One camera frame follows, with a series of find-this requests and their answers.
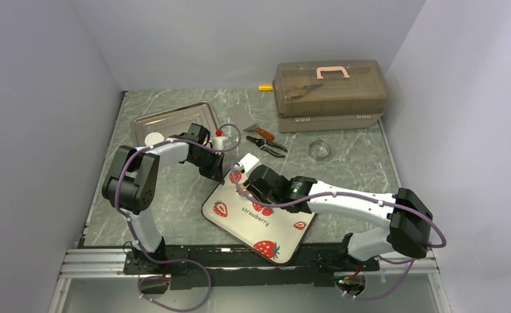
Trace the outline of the strawberry pattern white tray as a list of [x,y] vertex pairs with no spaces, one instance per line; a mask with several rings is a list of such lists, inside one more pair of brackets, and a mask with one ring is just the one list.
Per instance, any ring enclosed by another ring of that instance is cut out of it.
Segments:
[[290,263],[316,214],[289,213],[253,203],[236,192],[235,178],[246,175],[228,172],[225,183],[204,202],[202,215],[271,263]]

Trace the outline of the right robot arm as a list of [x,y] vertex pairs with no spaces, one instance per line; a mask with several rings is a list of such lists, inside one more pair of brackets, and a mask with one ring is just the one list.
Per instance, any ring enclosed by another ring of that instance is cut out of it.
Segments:
[[433,215],[411,190],[376,194],[333,186],[315,178],[279,175],[265,165],[255,167],[242,190],[257,203],[289,213],[335,214],[374,225],[363,233],[348,234],[338,253],[340,266],[353,271],[363,261],[397,252],[408,258],[427,256]]

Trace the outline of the spatula with wooden handle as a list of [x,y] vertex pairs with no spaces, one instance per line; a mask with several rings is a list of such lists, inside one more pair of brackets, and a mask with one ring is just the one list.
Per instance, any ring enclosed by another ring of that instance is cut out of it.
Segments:
[[268,132],[267,130],[260,128],[257,124],[250,125],[250,126],[244,128],[243,130],[248,131],[248,132],[254,132],[254,133],[258,134],[259,136],[261,136],[262,138],[264,138],[265,140],[268,140],[271,142],[275,140],[275,136],[271,132]]

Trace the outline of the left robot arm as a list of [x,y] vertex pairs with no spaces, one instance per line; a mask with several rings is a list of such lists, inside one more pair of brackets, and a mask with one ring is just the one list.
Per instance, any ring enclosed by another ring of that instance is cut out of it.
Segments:
[[159,171],[187,162],[198,168],[200,176],[223,183],[226,141],[193,123],[188,131],[155,143],[117,149],[102,186],[102,197],[125,219],[134,250],[143,252],[140,265],[148,273],[159,273],[166,265],[166,244],[151,212]]

